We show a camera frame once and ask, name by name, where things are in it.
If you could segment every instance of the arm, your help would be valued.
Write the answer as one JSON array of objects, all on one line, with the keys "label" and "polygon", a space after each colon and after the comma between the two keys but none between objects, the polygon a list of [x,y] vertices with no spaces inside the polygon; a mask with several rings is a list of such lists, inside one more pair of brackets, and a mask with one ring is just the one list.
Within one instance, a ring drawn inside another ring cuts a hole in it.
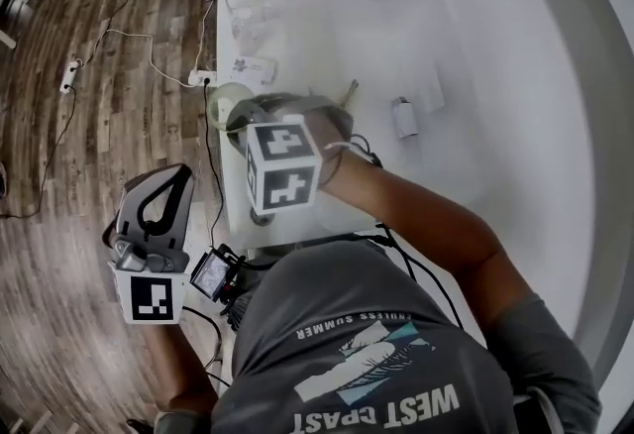
[{"label": "arm", "polygon": [[453,275],[516,392],[541,390],[567,433],[594,430],[601,407],[585,359],[484,221],[352,154],[324,190],[384,222]]},{"label": "arm", "polygon": [[420,185],[345,153],[324,190],[382,221],[448,271],[482,330],[531,293],[484,221]]},{"label": "arm", "polygon": [[158,407],[211,413],[218,395],[180,327],[145,325],[142,330],[157,374]]}]

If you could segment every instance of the gray t-shirt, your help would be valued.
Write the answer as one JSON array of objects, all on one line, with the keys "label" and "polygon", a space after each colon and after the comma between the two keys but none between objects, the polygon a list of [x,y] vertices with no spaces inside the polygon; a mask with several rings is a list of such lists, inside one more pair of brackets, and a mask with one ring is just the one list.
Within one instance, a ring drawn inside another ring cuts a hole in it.
[{"label": "gray t-shirt", "polygon": [[297,251],[251,300],[234,381],[211,422],[174,412],[156,432],[508,433],[514,395],[527,392],[565,432],[593,432],[600,405],[589,368],[536,295],[484,336],[488,349],[370,246]]}]

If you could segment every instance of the shirt graphic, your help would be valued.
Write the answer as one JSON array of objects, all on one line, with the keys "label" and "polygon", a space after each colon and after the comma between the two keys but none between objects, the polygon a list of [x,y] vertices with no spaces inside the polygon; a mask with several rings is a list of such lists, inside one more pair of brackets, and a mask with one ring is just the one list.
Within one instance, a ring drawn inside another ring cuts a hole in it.
[{"label": "shirt graphic", "polygon": [[295,391],[304,402],[335,391],[350,406],[406,369],[421,350],[436,347],[420,337],[413,323],[390,332],[376,321],[339,349],[345,358],[341,364],[304,380]]}]

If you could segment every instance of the white plug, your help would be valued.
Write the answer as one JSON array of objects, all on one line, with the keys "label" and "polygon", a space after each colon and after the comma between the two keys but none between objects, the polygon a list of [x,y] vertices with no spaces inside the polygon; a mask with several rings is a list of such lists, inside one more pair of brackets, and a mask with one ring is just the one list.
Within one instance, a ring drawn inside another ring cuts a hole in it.
[{"label": "white plug", "polygon": [[202,69],[192,69],[189,72],[187,83],[194,87],[204,87],[205,80],[209,80],[208,87],[218,86],[218,73],[216,71],[203,71]]},{"label": "white plug", "polygon": [[399,97],[392,101],[392,116],[399,139],[418,135],[414,108],[407,99]]},{"label": "white plug", "polygon": [[74,60],[66,67],[66,73],[63,75],[63,79],[61,80],[61,85],[59,86],[59,92],[62,94],[67,94],[70,92],[70,87],[72,86],[72,82],[77,75],[77,70],[79,69],[79,62]]}]

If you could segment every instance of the power strip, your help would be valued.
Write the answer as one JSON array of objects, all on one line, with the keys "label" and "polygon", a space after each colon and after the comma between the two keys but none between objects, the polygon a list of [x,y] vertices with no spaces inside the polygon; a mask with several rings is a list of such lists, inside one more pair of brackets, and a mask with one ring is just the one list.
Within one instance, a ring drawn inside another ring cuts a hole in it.
[{"label": "power strip", "polygon": [[62,94],[67,94],[70,92],[70,87],[72,86],[72,82],[75,80],[75,76],[77,75],[77,70],[79,69],[79,62],[74,60],[66,67],[66,73],[63,75],[63,79],[61,80],[61,85],[59,86],[59,92]]},{"label": "power strip", "polygon": [[194,87],[204,87],[205,80],[209,80],[208,87],[218,85],[218,73],[216,71],[203,71],[202,69],[192,69],[189,73],[187,83]]}]

